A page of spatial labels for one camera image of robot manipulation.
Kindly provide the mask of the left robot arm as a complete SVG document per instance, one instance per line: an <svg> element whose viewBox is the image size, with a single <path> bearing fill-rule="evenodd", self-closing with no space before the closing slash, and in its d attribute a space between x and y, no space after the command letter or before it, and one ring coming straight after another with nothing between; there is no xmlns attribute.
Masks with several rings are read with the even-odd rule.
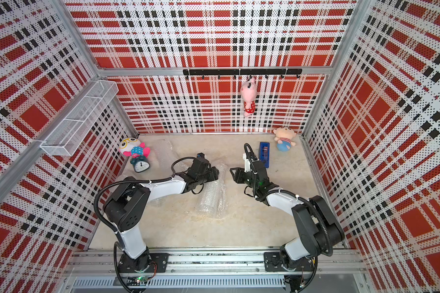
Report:
<svg viewBox="0 0 440 293"><path fill-rule="evenodd" d="M203 153L176 160L171 171L172 175L163 179L126 177L103 187L94 198L96 216L116 235L116 245L131 260L144 258L149 251L138 225L150 201L193 192L220 177L220 171Z"/></svg>

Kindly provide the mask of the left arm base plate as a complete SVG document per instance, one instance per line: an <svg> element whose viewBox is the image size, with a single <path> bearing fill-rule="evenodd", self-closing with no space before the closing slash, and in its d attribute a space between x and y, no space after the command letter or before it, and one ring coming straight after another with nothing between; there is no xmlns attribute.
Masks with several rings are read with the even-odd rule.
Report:
<svg viewBox="0 0 440 293"><path fill-rule="evenodd" d="M145 251L135 260L123 253L116 264L120 273L165 273L168 259L168 253L147 254Z"/></svg>

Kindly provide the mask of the bubble wrap pile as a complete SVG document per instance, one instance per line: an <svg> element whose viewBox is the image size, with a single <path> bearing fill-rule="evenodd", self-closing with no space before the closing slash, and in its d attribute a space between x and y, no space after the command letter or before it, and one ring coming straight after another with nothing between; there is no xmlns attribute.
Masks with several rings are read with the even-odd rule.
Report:
<svg viewBox="0 0 440 293"><path fill-rule="evenodd" d="M219 170L218 180L207 183L200 193L195 212L211 219L222 219L226 215L226 171L227 166L223 160L216 160L213 166Z"/></svg>

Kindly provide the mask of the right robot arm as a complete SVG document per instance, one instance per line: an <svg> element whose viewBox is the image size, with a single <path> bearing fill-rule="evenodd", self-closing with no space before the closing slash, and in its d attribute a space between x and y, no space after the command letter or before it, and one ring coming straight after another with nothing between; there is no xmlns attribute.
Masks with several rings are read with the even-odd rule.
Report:
<svg viewBox="0 0 440 293"><path fill-rule="evenodd" d="M345 235L325 199L321 196L306 199L273 183L265 164L248 143L244 144L243 160L243 168L230 169L234 182L250 188L249 197L286 212L295 221L298 237L280 247L279 265L286 271L294 271L304 260L311 260L316 267L320 255L332 256L334 246Z"/></svg>

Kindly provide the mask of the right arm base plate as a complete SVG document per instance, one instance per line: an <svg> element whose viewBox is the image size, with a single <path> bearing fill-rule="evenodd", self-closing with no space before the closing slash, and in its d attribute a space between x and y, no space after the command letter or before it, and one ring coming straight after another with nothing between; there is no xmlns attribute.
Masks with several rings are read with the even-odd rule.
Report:
<svg viewBox="0 0 440 293"><path fill-rule="evenodd" d="M314 262L306 257L291 260L283 251L264 253L264 266L267 272L312 272Z"/></svg>

